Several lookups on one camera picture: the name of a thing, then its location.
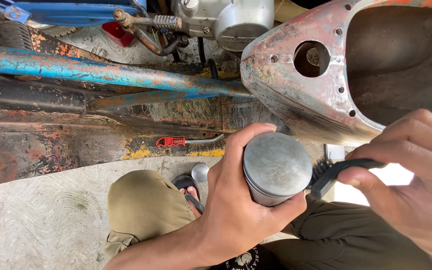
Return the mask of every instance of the engine cover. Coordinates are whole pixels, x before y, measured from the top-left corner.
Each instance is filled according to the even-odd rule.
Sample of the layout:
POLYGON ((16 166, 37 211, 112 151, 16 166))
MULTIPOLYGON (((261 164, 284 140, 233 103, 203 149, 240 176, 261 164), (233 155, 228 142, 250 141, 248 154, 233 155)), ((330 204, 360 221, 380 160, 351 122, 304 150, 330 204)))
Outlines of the engine cover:
POLYGON ((182 32, 232 52, 243 51, 274 23, 274 0, 173 0, 171 9, 182 19, 182 32))

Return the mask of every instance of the flip-flop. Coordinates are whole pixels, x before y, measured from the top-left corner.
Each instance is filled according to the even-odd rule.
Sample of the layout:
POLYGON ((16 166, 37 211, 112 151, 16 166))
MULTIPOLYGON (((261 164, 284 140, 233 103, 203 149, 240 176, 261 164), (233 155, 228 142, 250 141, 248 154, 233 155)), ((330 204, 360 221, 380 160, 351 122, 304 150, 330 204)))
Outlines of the flip-flop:
POLYGON ((196 209, 201 214, 205 211, 205 207, 187 191, 188 187, 194 187, 196 189, 196 194, 198 195, 198 199, 201 199, 201 197, 199 196, 198 185, 196 184, 196 181, 193 178, 191 178, 191 176, 185 174, 179 175, 172 181, 172 183, 178 190, 184 188, 184 198, 192 202, 192 204, 196 207, 196 209))

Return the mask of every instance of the blue frame tube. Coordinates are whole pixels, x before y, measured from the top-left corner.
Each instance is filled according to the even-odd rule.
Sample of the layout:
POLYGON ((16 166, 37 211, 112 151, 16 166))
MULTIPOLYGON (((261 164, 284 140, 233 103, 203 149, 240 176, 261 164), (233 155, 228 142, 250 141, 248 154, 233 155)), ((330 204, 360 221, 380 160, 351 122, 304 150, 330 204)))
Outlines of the blue frame tube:
POLYGON ((0 73, 204 94, 254 98, 242 83, 0 47, 0 73))

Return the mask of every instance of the person's left hand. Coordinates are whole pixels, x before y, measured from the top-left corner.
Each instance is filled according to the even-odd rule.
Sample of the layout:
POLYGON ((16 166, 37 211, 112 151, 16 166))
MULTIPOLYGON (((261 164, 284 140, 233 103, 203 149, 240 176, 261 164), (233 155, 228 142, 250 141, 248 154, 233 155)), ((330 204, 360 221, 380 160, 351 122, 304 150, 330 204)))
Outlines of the person's left hand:
POLYGON ((306 210, 303 193, 266 207, 251 199, 243 174, 244 147, 255 135, 274 132, 276 126, 252 123, 226 141, 224 157, 208 172, 208 200, 203 215, 193 221, 200 231, 204 265, 216 265, 252 249, 278 233, 306 210))

